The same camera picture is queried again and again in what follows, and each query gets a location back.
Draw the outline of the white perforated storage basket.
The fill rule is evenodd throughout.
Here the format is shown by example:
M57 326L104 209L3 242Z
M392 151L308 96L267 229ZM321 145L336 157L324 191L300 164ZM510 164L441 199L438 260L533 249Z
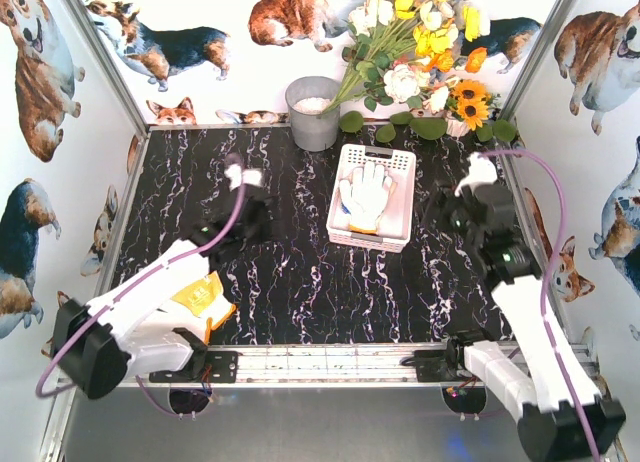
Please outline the white perforated storage basket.
M416 155L342 147L326 229L335 244L399 253L412 233Z

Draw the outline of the plain white knit glove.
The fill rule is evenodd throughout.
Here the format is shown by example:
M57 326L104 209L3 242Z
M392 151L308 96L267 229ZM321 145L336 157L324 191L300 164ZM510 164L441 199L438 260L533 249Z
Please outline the plain white knit glove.
M340 201L352 214L348 216L352 232L377 235L380 220L386 210L392 192L393 179L387 168L367 161L355 167L347 178L338 183Z

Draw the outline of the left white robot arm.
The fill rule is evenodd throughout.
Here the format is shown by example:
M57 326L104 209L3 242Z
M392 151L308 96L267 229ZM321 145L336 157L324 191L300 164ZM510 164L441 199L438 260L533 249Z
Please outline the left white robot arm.
M262 189L235 189L224 212L184 230L122 285L85 304L67 300L54 325L54 363L91 400L129 377L199 377L212 333L236 310L220 268L272 239L275 207Z

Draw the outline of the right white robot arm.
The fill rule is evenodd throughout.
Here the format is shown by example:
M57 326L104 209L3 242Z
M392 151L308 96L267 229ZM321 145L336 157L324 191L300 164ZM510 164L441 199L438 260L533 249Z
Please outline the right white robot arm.
M449 368L470 373L496 396L530 460L600 460L626 414L619 401L602 396L566 339L543 292L543 271L514 226L511 191L484 183L456 192L435 182L422 221L462 238L527 366L521 370L486 330L469 329L448 337Z

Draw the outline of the blue dotted white glove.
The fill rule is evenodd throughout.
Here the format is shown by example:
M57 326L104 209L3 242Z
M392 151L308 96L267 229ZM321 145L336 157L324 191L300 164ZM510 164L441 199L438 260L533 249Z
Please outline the blue dotted white glove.
M345 215L349 215L350 216L352 214L352 212L349 210L349 208L347 207L347 205L344 202L340 202L340 207L341 207L342 212Z

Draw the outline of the orange palm white glove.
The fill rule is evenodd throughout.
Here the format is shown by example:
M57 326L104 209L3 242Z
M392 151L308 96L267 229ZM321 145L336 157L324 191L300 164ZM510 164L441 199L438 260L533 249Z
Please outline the orange palm white glove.
M187 328L205 345L212 334L222 327L236 311L236 305L227 300L217 271L196 280L169 299L169 308L179 314Z

